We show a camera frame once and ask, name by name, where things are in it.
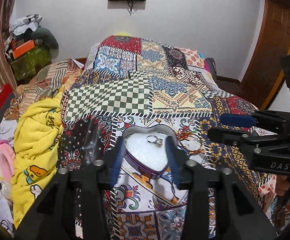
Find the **heart-shaped purple jewelry box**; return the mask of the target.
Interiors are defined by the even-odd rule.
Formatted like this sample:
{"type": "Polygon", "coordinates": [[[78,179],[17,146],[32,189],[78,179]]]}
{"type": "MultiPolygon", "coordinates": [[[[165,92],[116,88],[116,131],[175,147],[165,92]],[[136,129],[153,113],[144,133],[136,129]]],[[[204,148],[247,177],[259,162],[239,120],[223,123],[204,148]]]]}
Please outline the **heart-shaped purple jewelry box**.
{"type": "Polygon", "coordinates": [[[140,174],[159,178],[168,165],[166,139],[171,137],[177,144],[175,132],[166,125],[152,127],[131,126],[123,133],[125,160],[140,174]]]}

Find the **white crumpled plastic bags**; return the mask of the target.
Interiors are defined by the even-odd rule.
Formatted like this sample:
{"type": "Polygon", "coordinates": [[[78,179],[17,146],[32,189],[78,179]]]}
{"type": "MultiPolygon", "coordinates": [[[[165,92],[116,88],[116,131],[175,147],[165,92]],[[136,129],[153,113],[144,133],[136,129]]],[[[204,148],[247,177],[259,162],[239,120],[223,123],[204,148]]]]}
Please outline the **white crumpled plastic bags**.
{"type": "Polygon", "coordinates": [[[10,34],[19,36],[24,34],[28,29],[36,31],[41,26],[42,20],[43,16],[40,14],[31,14],[18,18],[10,24],[10,34]]]}

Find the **yellow cartoon blanket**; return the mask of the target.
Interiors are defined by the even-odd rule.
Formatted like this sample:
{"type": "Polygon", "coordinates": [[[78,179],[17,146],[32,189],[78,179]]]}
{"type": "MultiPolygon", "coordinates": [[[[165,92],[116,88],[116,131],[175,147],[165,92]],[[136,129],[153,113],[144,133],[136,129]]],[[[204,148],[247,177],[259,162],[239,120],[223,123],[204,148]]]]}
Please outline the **yellow cartoon blanket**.
{"type": "Polygon", "coordinates": [[[11,198],[16,228],[56,173],[58,143],[63,133],[62,96],[60,90],[53,98],[31,104],[14,132],[11,198]]]}

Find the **wooden door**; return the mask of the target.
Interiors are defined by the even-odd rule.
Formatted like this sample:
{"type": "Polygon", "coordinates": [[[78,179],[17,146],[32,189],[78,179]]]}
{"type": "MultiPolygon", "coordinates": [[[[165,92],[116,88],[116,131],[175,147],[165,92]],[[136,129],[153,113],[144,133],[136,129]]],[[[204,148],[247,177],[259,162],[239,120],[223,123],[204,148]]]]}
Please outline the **wooden door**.
{"type": "Polygon", "coordinates": [[[290,6],[265,0],[257,44],[241,82],[243,98],[267,109],[284,81],[280,59],[290,54],[290,6]]]}

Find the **colourful patchwork bedspread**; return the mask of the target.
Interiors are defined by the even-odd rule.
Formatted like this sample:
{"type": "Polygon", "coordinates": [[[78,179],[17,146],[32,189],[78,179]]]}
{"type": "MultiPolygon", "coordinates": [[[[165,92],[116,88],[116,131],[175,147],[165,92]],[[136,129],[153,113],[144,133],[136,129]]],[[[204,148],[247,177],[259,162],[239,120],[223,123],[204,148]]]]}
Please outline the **colourful patchwork bedspread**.
{"type": "MultiPolygon", "coordinates": [[[[253,104],[218,87],[197,51],[109,36],[90,49],[82,75],[63,96],[58,166],[88,166],[131,126],[166,125],[190,159],[213,170],[231,168],[270,213],[276,177],[250,170],[237,147],[207,137],[221,115],[254,111],[253,104]]],[[[103,203],[112,239],[181,237],[187,192],[176,188],[169,169],[150,179],[123,162],[103,203]]]]}

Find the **red and white box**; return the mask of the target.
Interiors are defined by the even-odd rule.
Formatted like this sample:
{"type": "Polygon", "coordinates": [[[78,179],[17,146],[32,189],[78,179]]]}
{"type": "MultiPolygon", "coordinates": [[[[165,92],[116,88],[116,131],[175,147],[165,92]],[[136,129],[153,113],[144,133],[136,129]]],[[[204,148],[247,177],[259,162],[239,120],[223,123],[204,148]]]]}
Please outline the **red and white box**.
{"type": "Polygon", "coordinates": [[[9,83],[4,84],[0,89],[0,110],[4,103],[11,102],[15,98],[15,93],[9,83]]]}

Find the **dark green cushion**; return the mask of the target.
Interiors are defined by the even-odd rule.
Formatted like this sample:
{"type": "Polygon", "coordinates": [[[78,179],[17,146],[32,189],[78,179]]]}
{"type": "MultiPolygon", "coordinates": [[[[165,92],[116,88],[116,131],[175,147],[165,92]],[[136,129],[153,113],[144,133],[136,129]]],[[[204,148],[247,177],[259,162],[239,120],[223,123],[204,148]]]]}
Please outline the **dark green cushion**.
{"type": "Polygon", "coordinates": [[[50,51],[50,56],[52,59],[56,59],[59,54],[59,44],[49,29],[39,27],[34,32],[31,33],[30,38],[37,41],[38,44],[44,44],[48,47],[50,51]]]}

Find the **striped brown patterned blanket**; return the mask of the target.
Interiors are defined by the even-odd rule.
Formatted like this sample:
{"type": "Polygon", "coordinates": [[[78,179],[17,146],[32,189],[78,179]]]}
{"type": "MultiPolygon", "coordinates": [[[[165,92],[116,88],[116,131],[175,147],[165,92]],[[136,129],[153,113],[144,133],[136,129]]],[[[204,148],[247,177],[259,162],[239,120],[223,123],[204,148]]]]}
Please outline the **striped brown patterned blanket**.
{"type": "Polygon", "coordinates": [[[53,98],[62,85],[69,88],[83,72],[84,64],[67,59],[43,67],[29,83],[16,88],[16,97],[4,113],[6,120],[18,120],[28,107],[44,98],[53,98]]]}

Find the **orange box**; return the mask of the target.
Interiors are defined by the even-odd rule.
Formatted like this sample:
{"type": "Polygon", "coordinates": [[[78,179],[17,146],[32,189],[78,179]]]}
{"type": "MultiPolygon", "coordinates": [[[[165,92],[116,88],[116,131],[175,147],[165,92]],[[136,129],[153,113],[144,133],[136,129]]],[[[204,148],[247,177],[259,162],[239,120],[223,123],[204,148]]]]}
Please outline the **orange box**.
{"type": "Polygon", "coordinates": [[[35,43],[33,40],[29,40],[28,42],[25,42],[24,44],[18,46],[12,51],[13,58],[17,59],[18,57],[24,55],[25,53],[27,53],[34,47],[35,47],[35,43]]]}

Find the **pink plush toy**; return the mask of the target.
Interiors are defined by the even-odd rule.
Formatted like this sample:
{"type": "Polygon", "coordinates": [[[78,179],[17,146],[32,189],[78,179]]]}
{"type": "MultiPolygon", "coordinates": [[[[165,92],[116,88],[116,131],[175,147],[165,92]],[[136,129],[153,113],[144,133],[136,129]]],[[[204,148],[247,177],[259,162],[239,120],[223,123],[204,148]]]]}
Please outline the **pink plush toy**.
{"type": "Polygon", "coordinates": [[[14,176],[15,152],[7,140],[0,140],[0,171],[3,179],[11,181],[14,176]]]}

